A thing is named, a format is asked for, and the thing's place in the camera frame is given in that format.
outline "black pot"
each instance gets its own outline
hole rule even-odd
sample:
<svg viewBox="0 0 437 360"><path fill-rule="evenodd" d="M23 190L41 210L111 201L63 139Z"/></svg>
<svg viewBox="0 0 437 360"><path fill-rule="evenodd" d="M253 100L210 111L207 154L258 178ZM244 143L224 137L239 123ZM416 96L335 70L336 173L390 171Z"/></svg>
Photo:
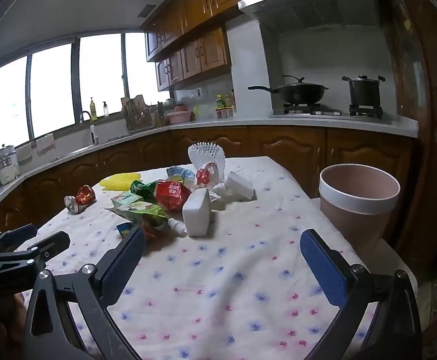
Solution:
<svg viewBox="0 0 437 360"><path fill-rule="evenodd" d="M302 77L298 79L294 76L284 76L292 77L298 80L296 84L281 85L277 88L267 88L265 86L249 86L249 90L260 89L270 93L278 93L283 101L293 105L311 105L320 101L325 93L327 87L318 84L308 84L302 82L305 78Z"/></svg>
<svg viewBox="0 0 437 360"><path fill-rule="evenodd" d="M348 81L350 86L350 98L352 105L380 107L380 81L385 82L385 77L378 76L378 80L369 79L367 76L358 76L357 79L342 77L343 81Z"/></svg>

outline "table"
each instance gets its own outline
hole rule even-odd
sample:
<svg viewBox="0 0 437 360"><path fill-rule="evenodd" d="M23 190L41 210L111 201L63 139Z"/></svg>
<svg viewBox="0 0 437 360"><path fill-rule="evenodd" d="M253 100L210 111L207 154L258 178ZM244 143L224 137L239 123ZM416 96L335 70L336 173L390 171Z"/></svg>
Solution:
<svg viewBox="0 0 437 360"><path fill-rule="evenodd" d="M214 203L205 238L147 245L120 299L108 308L144 359L303 359L338 308L328 303L301 255L301 233L314 228L349 264L361 263L275 161L228 158L225 174L232 170L253 182L256 199ZM160 178L166 178L165 168L142 172L144 182ZM105 210L117 192L102 191L99 185L94 190L94 205L79 215L61 211L20 249L63 230L70 247L49 261L52 273L97 263L120 242L115 226L124 220ZM24 295L28 300L30 291ZM349 353L359 348L375 307L369 305ZM97 353L78 306L71 304L71 309L88 350Z"/></svg>

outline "range hood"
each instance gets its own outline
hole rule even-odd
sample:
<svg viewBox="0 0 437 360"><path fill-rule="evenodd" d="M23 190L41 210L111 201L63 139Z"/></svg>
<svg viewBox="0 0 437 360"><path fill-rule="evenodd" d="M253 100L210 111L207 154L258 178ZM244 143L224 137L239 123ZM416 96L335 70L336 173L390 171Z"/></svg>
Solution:
<svg viewBox="0 0 437 360"><path fill-rule="evenodd" d="M376 0L242 0L241 11L275 33L323 26L378 26Z"/></svg>

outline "human hand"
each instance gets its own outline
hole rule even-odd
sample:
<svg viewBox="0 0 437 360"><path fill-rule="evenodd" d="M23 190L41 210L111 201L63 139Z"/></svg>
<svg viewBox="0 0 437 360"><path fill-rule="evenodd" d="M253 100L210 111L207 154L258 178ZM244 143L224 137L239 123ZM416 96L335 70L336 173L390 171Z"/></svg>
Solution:
<svg viewBox="0 0 437 360"><path fill-rule="evenodd" d="M0 360L22 360L26 314L22 294L0 295Z"/></svg>

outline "plastic bucket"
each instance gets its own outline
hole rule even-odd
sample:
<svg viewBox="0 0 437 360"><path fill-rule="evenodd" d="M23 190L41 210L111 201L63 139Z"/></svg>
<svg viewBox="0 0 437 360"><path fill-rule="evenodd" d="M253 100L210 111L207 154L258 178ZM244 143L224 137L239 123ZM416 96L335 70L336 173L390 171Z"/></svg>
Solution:
<svg viewBox="0 0 437 360"><path fill-rule="evenodd" d="M340 163L323 169L319 191L321 211L366 261L397 204L397 179L371 166Z"/></svg>

